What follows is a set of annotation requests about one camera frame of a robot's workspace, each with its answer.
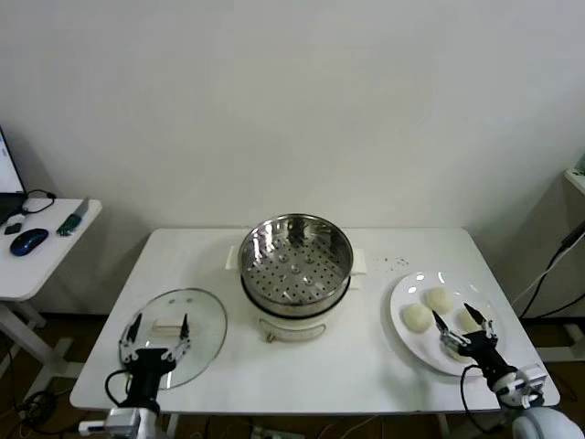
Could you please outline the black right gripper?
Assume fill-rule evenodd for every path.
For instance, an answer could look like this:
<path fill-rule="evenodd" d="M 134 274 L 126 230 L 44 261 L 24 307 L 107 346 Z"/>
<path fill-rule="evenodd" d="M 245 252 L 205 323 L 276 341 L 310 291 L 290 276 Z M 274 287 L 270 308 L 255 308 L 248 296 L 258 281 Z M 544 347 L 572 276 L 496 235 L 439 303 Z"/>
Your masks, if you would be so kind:
<path fill-rule="evenodd" d="M 498 336 L 493 328 L 493 321 L 486 319 L 471 305 L 463 305 L 463 336 L 451 331 L 441 316 L 436 311 L 431 311 L 442 344 L 457 354 L 472 358 L 488 382 L 497 382 L 504 376 L 515 373 L 516 367 L 509 365 L 496 349 Z"/>

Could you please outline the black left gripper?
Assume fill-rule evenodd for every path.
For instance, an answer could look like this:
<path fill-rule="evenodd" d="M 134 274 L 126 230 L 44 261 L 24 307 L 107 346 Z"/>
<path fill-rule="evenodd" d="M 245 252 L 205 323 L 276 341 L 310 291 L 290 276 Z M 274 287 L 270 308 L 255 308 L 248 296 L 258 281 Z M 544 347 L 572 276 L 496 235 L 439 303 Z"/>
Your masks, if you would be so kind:
<path fill-rule="evenodd" d="M 139 348 L 135 342 L 142 322 L 142 313 L 134 316 L 122 332 L 119 340 L 119 356 L 127 364 L 131 375 L 130 387 L 124 405 L 156 405 L 161 378 L 176 368 L 182 357 L 191 348 L 188 314 L 184 314 L 178 343 L 170 349 Z"/>

